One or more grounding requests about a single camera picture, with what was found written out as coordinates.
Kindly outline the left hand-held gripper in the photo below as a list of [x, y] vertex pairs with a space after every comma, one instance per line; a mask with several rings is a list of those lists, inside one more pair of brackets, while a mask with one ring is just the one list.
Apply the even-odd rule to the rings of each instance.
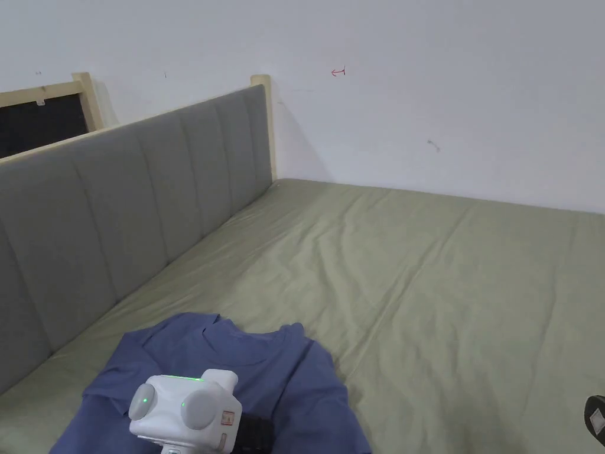
[[132, 398], [129, 430], [162, 453], [231, 453], [240, 427], [240, 450], [272, 450], [273, 422], [242, 414], [237, 383], [237, 374], [223, 369], [199, 378], [153, 375]]

